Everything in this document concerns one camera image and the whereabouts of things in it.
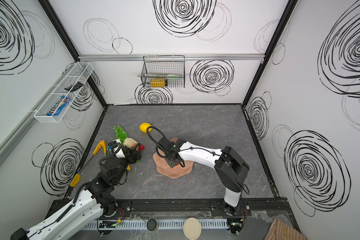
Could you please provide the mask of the beige fake pear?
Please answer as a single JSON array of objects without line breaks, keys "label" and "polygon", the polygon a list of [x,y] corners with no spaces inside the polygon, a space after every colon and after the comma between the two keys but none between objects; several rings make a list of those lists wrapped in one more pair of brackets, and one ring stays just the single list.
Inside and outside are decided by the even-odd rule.
[{"label": "beige fake pear", "polygon": [[131,149],[132,147],[134,147],[137,144],[138,144],[138,142],[132,138],[126,138],[123,142],[123,145],[129,149]]}]

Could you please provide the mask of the pink scalloped fruit bowl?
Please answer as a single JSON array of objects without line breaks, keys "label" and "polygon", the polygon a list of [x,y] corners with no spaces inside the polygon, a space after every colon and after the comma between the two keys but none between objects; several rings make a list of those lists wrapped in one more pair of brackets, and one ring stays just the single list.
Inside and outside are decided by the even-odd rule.
[{"label": "pink scalloped fruit bowl", "polygon": [[[178,139],[173,138],[171,141],[176,142]],[[193,169],[194,162],[193,161],[185,161],[185,167],[182,168],[180,165],[177,165],[173,168],[171,168],[168,163],[165,161],[165,159],[161,158],[157,154],[157,147],[156,147],[156,153],[153,155],[154,161],[157,166],[157,171],[167,177],[170,177],[172,179],[179,178],[181,176],[184,176],[188,173],[190,173]]]}]

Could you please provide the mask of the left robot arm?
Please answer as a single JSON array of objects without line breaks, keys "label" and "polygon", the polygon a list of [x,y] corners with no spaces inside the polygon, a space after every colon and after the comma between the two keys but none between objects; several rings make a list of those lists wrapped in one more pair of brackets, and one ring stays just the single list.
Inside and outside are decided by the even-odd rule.
[{"label": "left robot arm", "polygon": [[126,210],[119,207],[112,192],[116,186],[125,184],[122,178],[128,177],[128,166],[142,158],[142,145],[125,147],[115,143],[110,149],[111,154],[98,161],[100,172],[91,181],[81,184],[71,201],[28,230],[18,229],[11,239],[67,240],[102,216],[112,218],[119,214],[122,221]]}]

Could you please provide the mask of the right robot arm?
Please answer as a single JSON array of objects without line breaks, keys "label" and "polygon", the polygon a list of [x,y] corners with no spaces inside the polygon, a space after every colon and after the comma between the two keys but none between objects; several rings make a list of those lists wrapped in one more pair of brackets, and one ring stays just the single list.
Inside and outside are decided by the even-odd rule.
[{"label": "right robot arm", "polygon": [[173,179],[183,175],[180,168],[188,174],[193,163],[214,169],[226,188],[225,208],[227,211],[238,211],[250,166],[232,147],[211,149],[185,140],[169,141],[163,137],[156,145],[153,157],[158,172]]}]

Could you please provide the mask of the yellow fake lemon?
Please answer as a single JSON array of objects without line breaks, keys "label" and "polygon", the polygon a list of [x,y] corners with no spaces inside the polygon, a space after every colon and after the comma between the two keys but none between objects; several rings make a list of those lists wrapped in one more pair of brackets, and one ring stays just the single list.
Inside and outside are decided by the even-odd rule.
[{"label": "yellow fake lemon", "polygon": [[151,130],[151,129],[148,129],[150,126],[151,126],[151,124],[149,124],[149,123],[142,123],[142,124],[140,124],[139,129],[141,132],[146,133]]}]

